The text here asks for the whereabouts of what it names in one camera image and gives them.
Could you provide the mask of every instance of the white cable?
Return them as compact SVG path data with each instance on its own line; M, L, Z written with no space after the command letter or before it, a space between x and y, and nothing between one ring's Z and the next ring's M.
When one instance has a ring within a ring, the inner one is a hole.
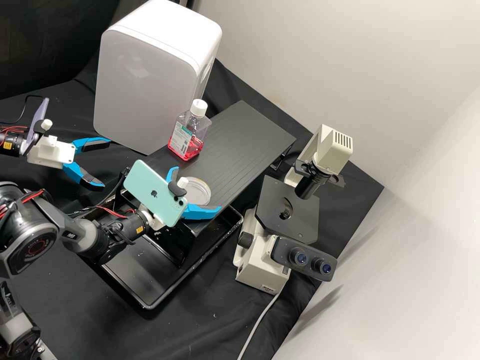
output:
M263 310L263 312L260 314L260 316L259 316L258 319L256 320L256 323L255 323L255 325L253 325L253 329L250 331L250 335L248 335L248 338L246 339L245 344L244 344L243 347L241 348L240 354L238 355L238 357L236 358L236 360L242 360L242 357L244 356L245 350L247 350L247 347L248 347L249 344L250 344L250 340L252 340L252 337L254 336L255 330L257 330L260 322L261 322L262 319L264 318L264 316L265 316L265 314L267 313L267 311L272 307L272 305L275 303L275 301L277 301L277 299L279 298L280 293L282 292L282 290L283 290L284 287L285 287L285 284L283 284L283 286L281 287L280 291L273 297L273 299L270 301L270 303L266 306L266 308Z

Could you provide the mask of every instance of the black cloth backdrop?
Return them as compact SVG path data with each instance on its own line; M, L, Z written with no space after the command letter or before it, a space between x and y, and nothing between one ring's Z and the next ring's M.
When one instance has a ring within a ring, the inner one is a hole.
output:
M92 124L96 57L91 56L117 1L12 3L0 5L0 97L41 88L31 93L50 97L47 117L54 122L52 134L62 141L96 136ZM25 10L27 3L33 7ZM27 35L19 37L18 33ZM5 39L9 39L7 48ZM82 83L60 83L71 79L90 58L86 69L76 77ZM24 95L19 95L0 100L0 118L15 119L23 99ZM297 138L293 154L312 135L218 61L204 99L209 103L209 116L238 100L246 101ZM36 101L29 103L21 125L29 123ZM109 149L81 154L77 161L111 188L119 171L141 157L112 144ZM294 159L287 158L277 172L267 169L265 173L281 178ZM0 155L0 170L0 181L14 181L32 190L46 188L65 212L94 204L103 197L72 183L59 170L28 164L25 159ZM325 187L319 194L325 201L315 246L335 256L382 191L379 183L352 163L347 164L343 174L349 184L345 191ZM262 176L233 205L241 212L253 206L261 184ZM42 328L43 339L59 359L236 359L254 322L272 298L234 280L232 257L237 235L220 246L158 310L150 313L137 311L61 243L56 243L13 282L22 305ZM318 285L317 281L292 273L258 328L245 359L273 356Z

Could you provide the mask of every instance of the mint green iphone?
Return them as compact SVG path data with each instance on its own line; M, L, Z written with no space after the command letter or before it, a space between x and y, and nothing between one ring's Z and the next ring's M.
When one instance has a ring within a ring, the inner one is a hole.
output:
M142 160L135 161L123 186L170 228L187 208L187 199L171 193L165 179Z

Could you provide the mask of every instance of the black tray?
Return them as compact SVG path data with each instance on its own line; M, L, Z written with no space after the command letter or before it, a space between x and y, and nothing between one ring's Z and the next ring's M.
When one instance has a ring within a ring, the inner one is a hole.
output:
M96 219L100 223L112 220L110 215L97 217L98 214L95 210L85 217ZM152 310L223 243L243 220L243 216L233 207L225 208L198 237L192 236L191 248L181 265L172 261L170 255L154 239L145 235L107 264L101 267L94 264L90 266L106 273L143 309Z

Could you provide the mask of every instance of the white wall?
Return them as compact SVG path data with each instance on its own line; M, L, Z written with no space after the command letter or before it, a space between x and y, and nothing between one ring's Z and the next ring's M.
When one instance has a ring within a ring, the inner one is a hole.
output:
M474 0L196 0L218 58L297 121L353 136L385 185L480 80Z
M275 355L480 358L480 88L384 190Z
M230 70L387 186L275 359L478 359L480 4L196 3Z

